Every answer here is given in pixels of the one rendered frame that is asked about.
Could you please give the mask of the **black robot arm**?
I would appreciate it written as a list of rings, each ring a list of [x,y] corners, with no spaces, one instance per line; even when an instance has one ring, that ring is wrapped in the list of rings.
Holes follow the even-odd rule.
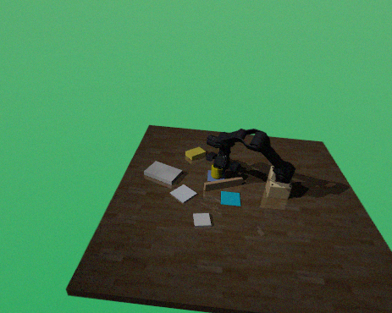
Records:
[[[255,134],[250,145],[244,142],[246,135]],[[289,184],[296,168],[290,163],[285,162],[278,155],[278,153],[270,145],[270,139],[268,135],[258,129],[239,129],[235,132],[226,133],[221,132],[219,136],[209,135],[207,137],[207,145],[219,148],[222,153],[229,153],[230,147],[235,145],[235,142],[243,143],[247,149],[261,152],[273,165],[273,172],[275,173],[275,181],[280,183]],[[214,160],[213,166],[218,169],[226,168],[228,166],[228,158],[221,156],[219,153],[218,157]]]

